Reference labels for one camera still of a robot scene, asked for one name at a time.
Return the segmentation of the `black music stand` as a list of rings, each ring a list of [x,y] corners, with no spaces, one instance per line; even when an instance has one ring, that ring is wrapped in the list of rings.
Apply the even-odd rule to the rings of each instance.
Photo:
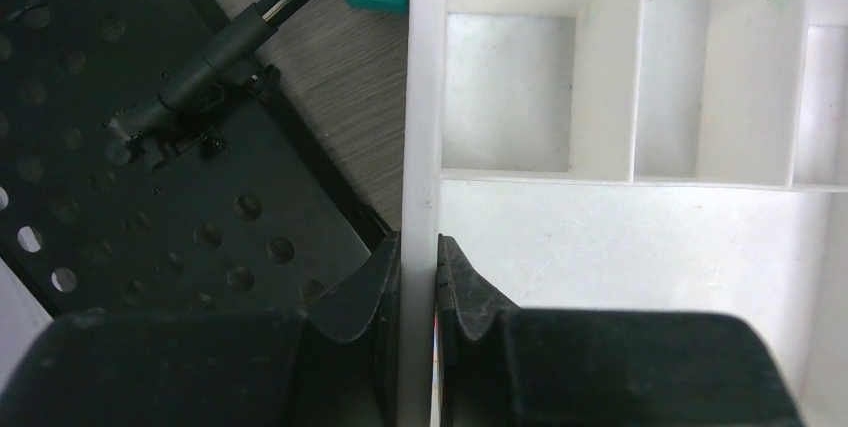
[[[258,49],[309,0],[1,0],[1,256],[48,314],[309,304],[389,226]]]

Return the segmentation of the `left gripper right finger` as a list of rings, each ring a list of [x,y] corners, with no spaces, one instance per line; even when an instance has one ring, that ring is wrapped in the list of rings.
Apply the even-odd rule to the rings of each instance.
[[[764,342],[713,313],[522,308],[443,236],[444,426],[799,426]]]

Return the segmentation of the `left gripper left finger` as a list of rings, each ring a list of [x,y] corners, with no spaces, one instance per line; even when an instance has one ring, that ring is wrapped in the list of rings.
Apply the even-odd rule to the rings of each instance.
[[[400,241],[306,309],[68,314],[1,395],[5,426],[392,426]]]

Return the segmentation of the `white plastic drawer organizer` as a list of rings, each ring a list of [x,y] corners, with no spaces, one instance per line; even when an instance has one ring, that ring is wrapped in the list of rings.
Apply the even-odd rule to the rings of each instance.
[[[721,312],[847,422],[847,0],[410,0],[399,422],[439,235],[522,306]]]

